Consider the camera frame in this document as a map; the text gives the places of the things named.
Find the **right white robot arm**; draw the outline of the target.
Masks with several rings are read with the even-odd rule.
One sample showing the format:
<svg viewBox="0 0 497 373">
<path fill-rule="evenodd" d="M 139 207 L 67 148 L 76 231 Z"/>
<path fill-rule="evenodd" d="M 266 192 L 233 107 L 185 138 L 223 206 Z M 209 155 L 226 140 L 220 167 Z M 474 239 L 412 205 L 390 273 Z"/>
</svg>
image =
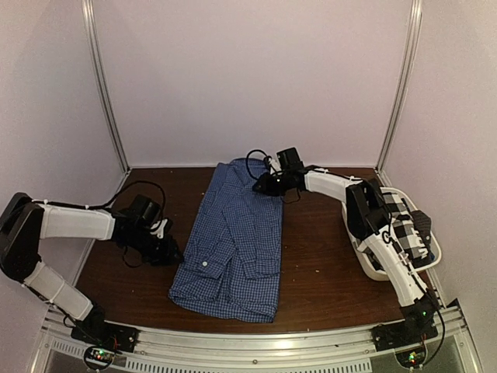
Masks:
<svg viewBox="0 0 497 373">
<path fill-rule="evenodd" d="M 339 176 L 316 167 L 263 173 L 252 189 L 271 197 L 296 189 L 344 203 L 348 232 L 373 253 L 398 296 L 405 318 L 398 326 L 398 336 L 414 343 L 432 325 L 440 307 L 412 263 L 430 254 L 431 221 L 424 213 L 407 207 L 396 211 L 393 204 L 403 200 L 385 199 L 374 180 Z"/>
</svg>

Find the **blue checked long sleeve shirt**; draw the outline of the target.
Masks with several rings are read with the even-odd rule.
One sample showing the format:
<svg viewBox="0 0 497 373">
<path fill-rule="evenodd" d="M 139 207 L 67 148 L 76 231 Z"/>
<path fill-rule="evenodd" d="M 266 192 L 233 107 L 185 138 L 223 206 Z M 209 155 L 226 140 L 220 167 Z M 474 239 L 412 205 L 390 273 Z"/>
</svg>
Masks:
<svg viewBox="0 0 497 373">
<path fill-rule="evenodd" d="M 265 171 L 258 159 L 215 168 L 169 289 L 178 306 L 243 322 L 275 319 L 283 202 L 252 190 Z"/>
</svg>

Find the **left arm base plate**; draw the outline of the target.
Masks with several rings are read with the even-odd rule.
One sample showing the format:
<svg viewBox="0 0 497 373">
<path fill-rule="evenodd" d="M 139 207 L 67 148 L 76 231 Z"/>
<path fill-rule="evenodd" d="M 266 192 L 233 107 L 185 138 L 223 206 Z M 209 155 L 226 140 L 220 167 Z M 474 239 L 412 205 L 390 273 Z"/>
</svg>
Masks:
<svg viewBox="0 0 497 373">
<path fill-rule="evenodd" d="M 130 326 L 104 322 L 101 325 L 90 326 L 77 322 L 71 331 L 71 338 L 90 343 L 108 350 L 133 353 L 139 331 Z"/>
</svg>

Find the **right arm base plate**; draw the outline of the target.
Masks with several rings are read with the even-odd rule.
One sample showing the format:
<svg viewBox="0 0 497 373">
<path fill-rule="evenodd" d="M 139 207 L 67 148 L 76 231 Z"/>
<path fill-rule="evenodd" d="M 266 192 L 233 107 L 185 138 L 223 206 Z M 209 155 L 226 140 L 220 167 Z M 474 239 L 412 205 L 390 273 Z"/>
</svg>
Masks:
<svg viewBox="0 0 497 373">
<path fill-rule="evenodd" d="M 384 351 L 421 343 L 423 337 L 426 339 L 437 337 L 438 330 L 434 325 L 429 324 L 415 331 L 406 326 L 406 321 L 399 321 L 375 326 L 371 330 L 371 336 L 376 351 Z"/>
</svg>

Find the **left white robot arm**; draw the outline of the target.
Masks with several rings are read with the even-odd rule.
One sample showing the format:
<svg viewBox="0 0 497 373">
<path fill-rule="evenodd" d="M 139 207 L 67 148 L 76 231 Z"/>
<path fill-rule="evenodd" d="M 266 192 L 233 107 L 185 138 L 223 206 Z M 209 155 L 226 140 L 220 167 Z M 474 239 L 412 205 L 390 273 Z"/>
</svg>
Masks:
<svg viewBox="0 0 497 373">
<path fill-rule="evenodd" d="M 170 235 L 172 222 L 163 206 L 138 195 L 129 207 L 112 211 L 107 206 L 77 206 L 34 200 L 16 193 L 1 215 L 1 271 L 34 294 L 55 305 L 95 345 L 111 339 L 104 311 L 60 274 L 39 254 L 43 239 L 94 239 L 135 249 L 144 263 L 168 266 L 183 255 Z"/>
</svg>

